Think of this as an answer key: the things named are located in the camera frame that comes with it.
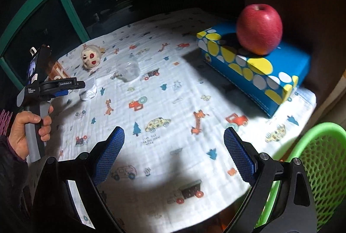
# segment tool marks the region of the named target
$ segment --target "white blanket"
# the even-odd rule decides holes
[[[200,9],[187,9],[93,39],[86,44],[106,49],[92,74],[96,97],[81,101],[71,92],[53,101],[47,152],[59,160],[91,151],[116,126],[124,129],[125,144],[99,191],[129,233],[169,233],[192,226],[246,192],[249,185],[224,146],[227,125],[258,152],[279,158],[314,110],[314,94],[298,89],[268,119],[203,63],[195,34],[221,21]],[[82,48],[59,62],[71,77],[87,80],[91,72],[83,69]],[[148,78],[130,83],[112,78],[117,56],[124,52],[137,57],[141,75]],[[75,184],[70,186],[82,222],[92,226]]]

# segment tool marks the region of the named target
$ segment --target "truck print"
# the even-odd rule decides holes
[[[88,141],[90,140],[90,136],[77,136],[76,137],[76,145],[85,145],[88,143]]]
[[[157,68],[157,69],[154,69],[154,70],[149,71],[146,74],[142,75],[142,77],[140,78],[140,81],[142,81],[142,80],[147,81],[147,80],[149,80],[150,77],[159,76],[159,75],[160,75],[159,68]]]
[[[196,196],[197,198],[202,198],[204,193],[201,191],[202,181],[196,180],[189,184],[179,187],[179,190],[173,191],[170,197],[167,199],[168,204],[177,203],[179,205],[184,204],[185,200]]]
[[[236,132],[238,131],[239,126],[246,126],[249,121],[245,115],[238,116],[235,113],[227,116],[225,119],[228,122],[228,124],[226,125],[226,128],[232,127],[234,128]]]

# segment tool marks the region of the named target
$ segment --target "dark jacket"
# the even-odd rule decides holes
[[[31,232],[21,203],[28,164],[14,152],[7,137],[0,136],[0,228],[1,232]]]

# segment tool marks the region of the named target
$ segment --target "blue box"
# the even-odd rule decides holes
[[[240,46],[235,32],[234,22],[199,32],[197,42],[203,58],[271,117],[303,82],[310,55],[281,41],[270,54],[257,56]]]

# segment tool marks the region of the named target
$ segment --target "hand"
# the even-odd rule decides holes
[[[53,112],[53,107],[49,107],[49,112]],[[37,124],[41,121],[41,117],[31,113],[30,111],[23,111],[16,115],[14,119],[8,142],[10,143],[16,154],[25,160],[29,155],[28,144],[25,137],[25,124]],[[51,138],[51,117],[48,115],[43,118],[43,127],[38,130],[42,141],[48,141]]]

